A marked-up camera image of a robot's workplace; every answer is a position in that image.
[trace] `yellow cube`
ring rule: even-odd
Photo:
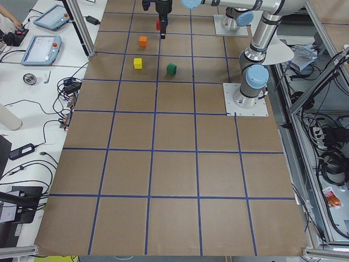
[[[143,69],[143,60],[141,58],[134,58],[133,66],[135,69]]]

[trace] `white cylinder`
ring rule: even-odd
[[[0,124],[3,124],[12,131],[16,131],[22,127],[23,122],[5,106],[0,104]]]

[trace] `metal base plate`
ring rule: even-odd
[[[241,84],[239,83],[223,84],[225,109],[227,116],[234,116],[235,114],[237,116],[269,116],[266,101],[264,98],[258,100],[257,104],[251,109],[243,109],[235,104],[235,102],[233,101],[233,95],[235,91],[240,88],[240,85]]]
[[[240,27],[236,31],[229,31],[222,27],[221,23],[225,15],[214,15],[214,27],[216,29],[216,35],[220,36],[231,36],[231,37],[248,37],[249,32],[247,31],[247,27]]]

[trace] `white robot arm segment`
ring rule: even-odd
[[[282,16],[298,11],[305,2],[306,0],[182,0],[182,4],[189,9],[208,4],[212,7],[222,5],[264,11],[250,46],[239,58],[243,79],[240,89],[234,94],[234,101],[238,106],[247,109],[257,103],[258,94],[269,78],[261,64],[265,60],[270,41],[281,23]]]

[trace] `brown cardboard surface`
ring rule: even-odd
[[[35,244],[40,255],[88,253],[97,198],[50,196]]]
[[[75,112],[64,146],[106,148],[112,117],[106,112]]]
[[[194,113],[192,84],[159,83],[158,112],[192,112]]]
[[[102,193],[106,195],[147,195],[150,162],[150,152],[110,151],[106,162]]]
[[[104,150],[63,150],[50,193],[98,194],[105,153]]]
[[[349,41],[349,25],[323,25],[337,52]]]
[[[196,196],[194,153],[155,152],[152,195]]]
[[[114,110],[118,86],[118,81],[85,80],[81,86],[75,108],[80,110]]]
[[[198,155],[200,194],[211,197],[245,197],[238,154]]]
[[[204,199],[201,201],[201,221],[205,254],[254,255],[245,200]]]
[[[322,23],[349,23],[347,13],[349,9],[348,0],[310,0],[310,3]]]
[[[109,0],[105,12],[40,255],[300,255],[304,229],[268,100],[269,117],[225,115],[222,83],[240,81],[249,39],[214,36],[224,8],[189,12],[175,0],[161,41],[154,4],[147,13],[138,0]]]
[[[244,154],[246,185],[251,197],[291,198],[294,192],[283,154]],[[273,181],[268,186],[265,181]]]
[[[307,243],[300,208],[293,200],[251,200],[250,207],[259,255],[302,255],[299,247]]]
[[[225,102],[222,84],[196,84],[195,102],[196,112],[225,114]]]
[[[142,255],[146,216],[146,199],[101,199],[91,255]]]
[[[195,150],[194,117],[161,114],[157,116],[154,148],[158,150]]]
[[[116,114],[110,146],[132,149],[152,148],[153,118],[149,114]]]
[[[197,148],[203,151],[238,151],[236,126],[226,116],[197,116]]]
[[[94,43],[97,52],[124,53],[128,33],[98,32]]]
[[[199,255],[195,199],[152,199],[149,255]]]

